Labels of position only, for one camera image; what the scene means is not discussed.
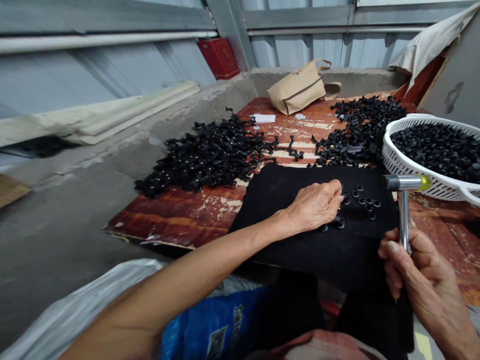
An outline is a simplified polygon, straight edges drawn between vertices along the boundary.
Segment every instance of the red box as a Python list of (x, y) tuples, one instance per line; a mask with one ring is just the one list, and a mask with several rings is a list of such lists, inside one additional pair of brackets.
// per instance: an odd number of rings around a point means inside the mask
[(231, 79), (240, 74), (239, 66), (226, 38), (200, 40), (198, 47), (217, 80)]

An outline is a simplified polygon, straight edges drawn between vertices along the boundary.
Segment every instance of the hammer head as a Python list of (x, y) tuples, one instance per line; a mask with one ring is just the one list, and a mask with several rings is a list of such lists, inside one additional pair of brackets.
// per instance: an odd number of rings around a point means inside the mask
[(423, 174), (383, 175), (384, 188), (389, 191), (425, 191), (432, 187), (432, 178)]

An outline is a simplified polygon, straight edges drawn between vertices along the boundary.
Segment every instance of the red clothing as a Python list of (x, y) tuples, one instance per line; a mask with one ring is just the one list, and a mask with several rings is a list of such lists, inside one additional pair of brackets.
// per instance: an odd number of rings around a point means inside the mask
[(377, 350), (342, 332), (313, 330), (271, 351), (257, 351), (248, 360), (387, 360)]

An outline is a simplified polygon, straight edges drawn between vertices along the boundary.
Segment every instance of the wooden table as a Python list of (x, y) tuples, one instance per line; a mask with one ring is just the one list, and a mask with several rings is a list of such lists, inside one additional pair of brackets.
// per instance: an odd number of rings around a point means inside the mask
[[(380, 99), (386, 99), (389, 94), (380, 92), (366, 96), (380, 95)], [(249, 120), (249, 115), (255, 113), (275, 114), (275, 123), (261, 124), (258, 131), (264, 132), (266, 141), (273, 141), (274, 136), (279, 136), (281, 147), (287, 147), (290, 135), (294, 135), (292, 147), (305, 154), (304, 159), (298, 162), (283, 150), (275, 151), (271, 156), (283, 166), (305, 167), (317, 158), (311, 136), (315, 135), (320, 140), (327, 138), (335, 129), (345, 127), (346, 124), (339, 122), (330, 109), (339, 100), (342, 99), (316, 101), (300, 111), (306, 116), (304, 120), (280, 114), (268, 98), (253, 100), (238, 115), (242, 120)], [(416, 110), (413, 104), (403, 105), (409, 112)], [(110, 220), (105, 230), (149, 248), (152, 244), (165, 244), (195, 249), (228, 232), (242, 206), (247, 185), (237, 180), (235, 187), (205, 187), (201, 192), (172, 188), (155, 200), (141, 195)], [(439, 251), (452, 263), (465, 301), (480, 306), (480, 239), (464, 225), (480, 217), (480, 210), (473, 209), (466, 202), (440, 201), (415, 194), (410, 200), (410, 214), (412, 222), (432, 238)]]

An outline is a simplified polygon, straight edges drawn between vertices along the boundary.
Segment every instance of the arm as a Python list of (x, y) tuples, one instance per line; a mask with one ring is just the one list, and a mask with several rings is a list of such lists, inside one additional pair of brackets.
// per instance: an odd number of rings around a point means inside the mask
[(412, 256), (385, 234), (378, 255), (385, 259), (386, 282), (395, 299), (405, 285), (418, 320), (447, 360), (480, 359), (480, 340), (470, 320), (452, 265), (423, 232), (410, 229)]
[(62, 355), (72, 359), (149, 356), (165, 326), (208, 296), (241, 263), (269, 244), (331, 222), (343, 200), (338, 180), (301, 189), (270, 218), (188, 253), (127, 290)]

